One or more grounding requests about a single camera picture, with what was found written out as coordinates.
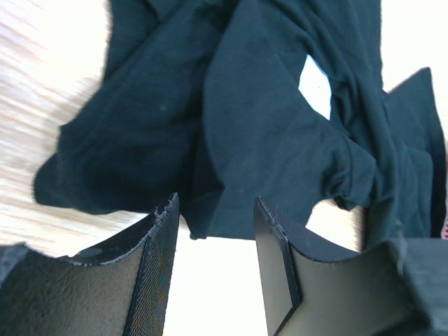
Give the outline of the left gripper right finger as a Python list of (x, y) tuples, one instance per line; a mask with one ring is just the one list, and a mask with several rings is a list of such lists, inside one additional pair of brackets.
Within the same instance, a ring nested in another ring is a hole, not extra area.
[(270, 335), (446, 335), (447, 242), (385, 241), (358, 253), (254, 204)]

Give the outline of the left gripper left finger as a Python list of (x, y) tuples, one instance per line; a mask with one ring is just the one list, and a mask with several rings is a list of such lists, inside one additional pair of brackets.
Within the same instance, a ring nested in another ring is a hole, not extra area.
[(1, 334), (161, 335), (179, 228), (171, 195), (139, 222), (76, 255), (1, 247)]

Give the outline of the black t shirt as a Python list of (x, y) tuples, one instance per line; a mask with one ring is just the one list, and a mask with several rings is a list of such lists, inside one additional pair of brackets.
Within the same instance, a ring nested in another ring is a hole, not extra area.
[(305, 224), (367, 210), (365, 245), (436, 237), (445, 141), (431, 72), (382, 89), (379, 1), (112, 1), (103, 83), (38, 170), (42, 205), (252, 239), (263, 197)]

